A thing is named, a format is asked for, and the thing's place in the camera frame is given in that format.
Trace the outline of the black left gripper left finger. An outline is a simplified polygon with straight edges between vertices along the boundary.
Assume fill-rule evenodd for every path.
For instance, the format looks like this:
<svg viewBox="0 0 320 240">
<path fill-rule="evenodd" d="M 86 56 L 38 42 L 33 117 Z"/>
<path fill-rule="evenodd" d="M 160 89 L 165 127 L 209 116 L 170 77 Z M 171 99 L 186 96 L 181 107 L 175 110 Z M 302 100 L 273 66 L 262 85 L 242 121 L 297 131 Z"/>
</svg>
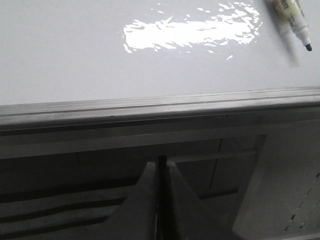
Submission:
<svg viewBox="0 0 320 240">
<path fill-rule="evenodd" d="M 84 240 L 153 240 L 156 237 L 158 174 L 148 162 L 126 200 L 106 221 L 91 226 Z"/>
</svg>

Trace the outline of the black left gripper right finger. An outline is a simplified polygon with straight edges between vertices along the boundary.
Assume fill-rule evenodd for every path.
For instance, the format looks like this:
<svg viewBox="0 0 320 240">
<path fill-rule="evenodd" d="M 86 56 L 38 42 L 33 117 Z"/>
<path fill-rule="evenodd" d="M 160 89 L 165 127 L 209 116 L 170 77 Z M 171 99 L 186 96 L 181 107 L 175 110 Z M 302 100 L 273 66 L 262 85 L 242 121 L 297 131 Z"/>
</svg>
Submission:
<svg viewBox="0 0 320 240">
<path fill-rule="evenodd" d="M 188 185 L 177 165 L 164 167 L 164 238 L 166 240 L 241 240 L 223 226 Z"/>
</svg>

